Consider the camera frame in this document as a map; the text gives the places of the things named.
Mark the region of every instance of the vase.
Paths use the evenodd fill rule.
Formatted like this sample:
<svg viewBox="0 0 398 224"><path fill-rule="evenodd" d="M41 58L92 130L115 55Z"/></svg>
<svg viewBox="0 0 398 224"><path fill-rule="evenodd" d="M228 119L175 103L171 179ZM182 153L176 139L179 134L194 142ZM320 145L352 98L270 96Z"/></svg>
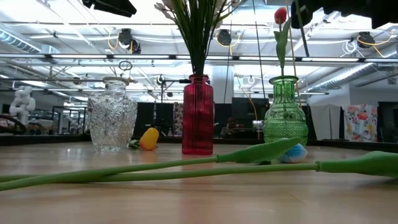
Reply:
<svg viewBox="0 0 398 224"><path fill-rule="evenodd" d="M300 144L307 143L308 127L305 114L295 102L295 76L279 76L269 80L274 86L274 102L264 118L264 140L273 142L281 138L301 138Z"/></svg>
<svg viewBox="0 0 398 224"><path fill-rule="evenodd" d="M129 82L105 77L105 91L88 98L88 119L94 149L119 152L127 148L137 118L137 102L126 96Z"/></svg>
<svg viewBox="0 0 398 224"><path fill-rule="evenodd" d="M207 75L191 75L191 84L184 88L182 121L182 153L211 155L213 153L213 87Z"/></svg>

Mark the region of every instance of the red glass vase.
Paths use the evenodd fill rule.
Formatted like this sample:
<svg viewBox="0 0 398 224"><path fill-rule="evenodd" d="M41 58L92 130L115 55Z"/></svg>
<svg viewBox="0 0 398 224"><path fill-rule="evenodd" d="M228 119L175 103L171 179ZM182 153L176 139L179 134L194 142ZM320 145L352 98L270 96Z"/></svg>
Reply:
<svg viewBox="0 0 398 224"><path fill-rule="evenodd" d="M207 75L189 76L192 83L184 88L182 154L213 153L213 87Z"/></svg>

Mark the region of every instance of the person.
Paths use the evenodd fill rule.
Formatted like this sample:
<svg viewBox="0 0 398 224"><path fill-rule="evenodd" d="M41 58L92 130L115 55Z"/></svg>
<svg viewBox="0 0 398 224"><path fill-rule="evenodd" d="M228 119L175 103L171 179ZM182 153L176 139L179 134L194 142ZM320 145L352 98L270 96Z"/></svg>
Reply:
<svg viewBox="0 0 398 224"><path fill-rule="evenodd" d="M240 125L237 124L236 120L233 117L228 118L228 123L225 127L221 130L221 135L223 137L233 134L235 131L234 129L240 128Z"/></svg>

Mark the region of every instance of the wooden table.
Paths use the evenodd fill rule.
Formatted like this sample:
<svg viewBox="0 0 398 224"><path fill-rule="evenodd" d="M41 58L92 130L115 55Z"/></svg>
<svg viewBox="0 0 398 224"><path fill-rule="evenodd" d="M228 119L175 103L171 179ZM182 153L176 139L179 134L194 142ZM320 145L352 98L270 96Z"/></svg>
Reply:
<svg viewBox="0 0 398 224"><path fill-rule="evenodd" d="M215 145L215 154L244 146ZM90 142L0 147L0 174L50 174L188 159L178 144L155 152L95 153ZM365 151L309 147L308 161ZM203 164L189 170L236 164ZM398 182L312 171L117 184L52 184L0 192L1 223L396 223Z"/></svg>

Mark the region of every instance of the green glass vase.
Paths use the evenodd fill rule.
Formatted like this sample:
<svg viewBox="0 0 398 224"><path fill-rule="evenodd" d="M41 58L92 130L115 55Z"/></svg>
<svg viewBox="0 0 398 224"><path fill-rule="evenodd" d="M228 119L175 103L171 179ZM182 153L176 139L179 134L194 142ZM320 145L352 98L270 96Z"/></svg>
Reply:
<svg viewBox="0 0 398 224"><path fill-rule="evenodd" d="M308 127L305 115L295 102L294 76L279 76L269 80L274 86L274 102L264 118L264 140L273 142L281 138L301 138L300 144L307 143Z"/></svg>

